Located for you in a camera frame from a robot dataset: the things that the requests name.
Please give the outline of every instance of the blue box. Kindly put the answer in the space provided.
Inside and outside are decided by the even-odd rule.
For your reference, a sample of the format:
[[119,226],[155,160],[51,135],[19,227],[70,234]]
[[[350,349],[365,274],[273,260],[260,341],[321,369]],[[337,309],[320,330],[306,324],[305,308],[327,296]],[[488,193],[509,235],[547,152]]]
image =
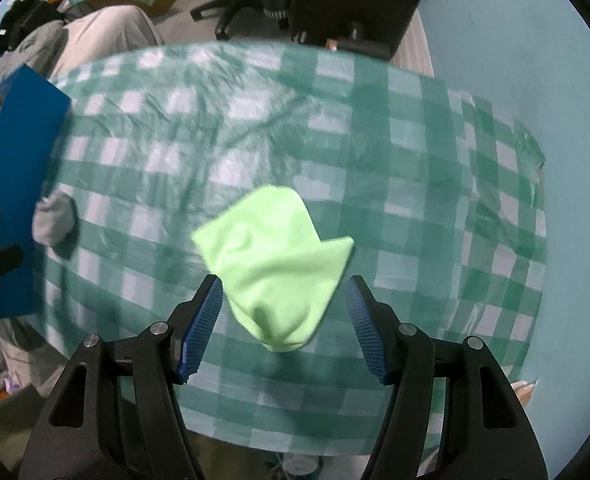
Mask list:
[[70,98],[26,65],[0,83],[0,249],[17,244],[21,267],[0,277],[0,317],[34,309],[32,222]]

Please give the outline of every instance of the black bag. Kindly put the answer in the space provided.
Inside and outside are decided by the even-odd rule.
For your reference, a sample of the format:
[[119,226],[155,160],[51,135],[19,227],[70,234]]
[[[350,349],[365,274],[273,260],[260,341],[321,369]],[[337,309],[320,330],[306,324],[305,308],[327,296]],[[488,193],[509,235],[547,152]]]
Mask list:
[[0,21],[0,56],[15,50],[22,40],[44,23],[62,20],[55,6],[42,0],[16,0]]

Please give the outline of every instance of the screw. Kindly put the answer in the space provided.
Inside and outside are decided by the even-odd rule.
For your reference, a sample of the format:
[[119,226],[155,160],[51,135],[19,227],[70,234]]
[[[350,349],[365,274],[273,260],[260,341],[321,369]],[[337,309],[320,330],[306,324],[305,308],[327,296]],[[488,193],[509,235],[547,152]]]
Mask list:
[[399,332],[404,335],[415,335],[417,333],[417,327],[412,323],[402,323],[399,326]]
[[163,334],[166,330],[168,330],[168,325],[163,321],[158,321],[150,326],[150,331],[155,335]]
[[91,346],[95,346],[96,344],[99,343],[99,335],[98,334],[87,335],[84,338],[83,343],[86,348],[91,348]]
[[475,350],[481,350],[484,347],[484,342],[474,335],[466,339],[466,342],[470,348],[474,348]]

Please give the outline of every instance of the lime green towel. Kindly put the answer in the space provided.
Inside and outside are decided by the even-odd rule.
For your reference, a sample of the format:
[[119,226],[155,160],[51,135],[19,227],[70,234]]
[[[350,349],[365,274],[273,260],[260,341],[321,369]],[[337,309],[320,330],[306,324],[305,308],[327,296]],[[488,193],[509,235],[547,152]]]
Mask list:
[[235,318],[266,348],[295,350],[315,332],[353,248],[320,241],[299,195],[263,186],[191,236]]

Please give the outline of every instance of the table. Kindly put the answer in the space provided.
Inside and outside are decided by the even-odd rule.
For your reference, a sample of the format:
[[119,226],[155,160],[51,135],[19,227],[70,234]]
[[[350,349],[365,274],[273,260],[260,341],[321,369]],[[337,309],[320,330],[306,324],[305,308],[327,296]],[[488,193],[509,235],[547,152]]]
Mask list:
[[[345,276],[430,336],[477,334],[513,380],[537,317],[544,157],[485,100],[377,60],[277,44],[151,48],[73,70],[44,193],[69,193],[76,243],[40,253],[31,323],[69,355],[127,337],[192,297],[190,234],[254,187],[291,186]],[[313,339],[264,349],[224,304],[177,388],[190,430],[259,449],[367,454],[390,391],[368,373],[342,286]],[[426,446],[441,430],[437,383]]]

